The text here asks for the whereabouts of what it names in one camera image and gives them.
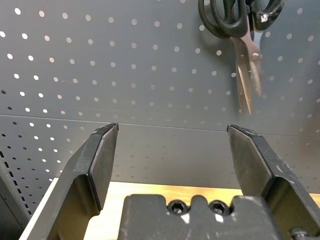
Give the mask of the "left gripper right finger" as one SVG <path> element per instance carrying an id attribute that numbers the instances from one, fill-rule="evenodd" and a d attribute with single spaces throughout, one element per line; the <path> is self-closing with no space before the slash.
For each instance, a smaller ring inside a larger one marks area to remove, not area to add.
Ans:
<path id="1" fill-rule="evenodd" d="M 289 165 L 262 135 L 234 124 L 226 131 L 242 193 L 264 199 L 284 239 L 318 240 L 320 208 Z"/>

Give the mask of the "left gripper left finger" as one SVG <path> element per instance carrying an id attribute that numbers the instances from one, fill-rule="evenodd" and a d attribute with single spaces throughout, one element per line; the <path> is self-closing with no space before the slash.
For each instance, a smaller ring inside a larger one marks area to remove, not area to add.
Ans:
<path id="1" fill-rule="evenodd" d="M 104 207 L 119 126 L 97 128 L 54 179 L 26 227 L 28 240 L 82 240 Z"/>

